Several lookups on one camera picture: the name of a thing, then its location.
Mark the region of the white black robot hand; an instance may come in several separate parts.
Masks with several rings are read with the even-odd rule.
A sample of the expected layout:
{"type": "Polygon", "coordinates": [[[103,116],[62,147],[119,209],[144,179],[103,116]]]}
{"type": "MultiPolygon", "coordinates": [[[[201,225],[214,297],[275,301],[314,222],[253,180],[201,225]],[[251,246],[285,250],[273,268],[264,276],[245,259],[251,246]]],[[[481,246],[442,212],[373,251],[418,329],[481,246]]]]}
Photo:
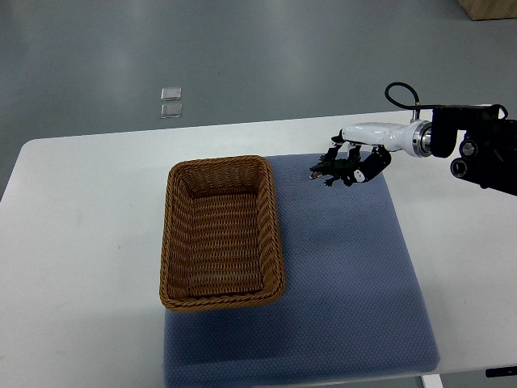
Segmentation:
{"type": "Polygon", "coordinates": [[[331,138],[331,147],[324,155],[335,159],[360,156],[359,169],[354,172],[355,184],[377,177],[391,163],[391,153],[397,151],[416,158],[429,157],[431,122],[416,120],[408,125],[375,122],[350,125],[331,138]]]}

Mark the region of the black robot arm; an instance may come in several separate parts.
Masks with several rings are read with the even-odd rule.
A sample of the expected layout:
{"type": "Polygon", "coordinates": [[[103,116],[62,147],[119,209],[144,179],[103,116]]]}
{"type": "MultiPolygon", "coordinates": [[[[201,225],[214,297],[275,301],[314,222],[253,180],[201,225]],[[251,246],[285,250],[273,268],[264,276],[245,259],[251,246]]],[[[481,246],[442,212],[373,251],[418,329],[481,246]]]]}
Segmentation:
{"type": "Polygon", "coordinates": [[[516,194],[516,121],[500,104],[421,104],[407,83],[392,82],[385,98],[398,108],[411,110],[409,150],[418,157],[447,158],[454,150],[452,175],[483,189],[516,194]]]}

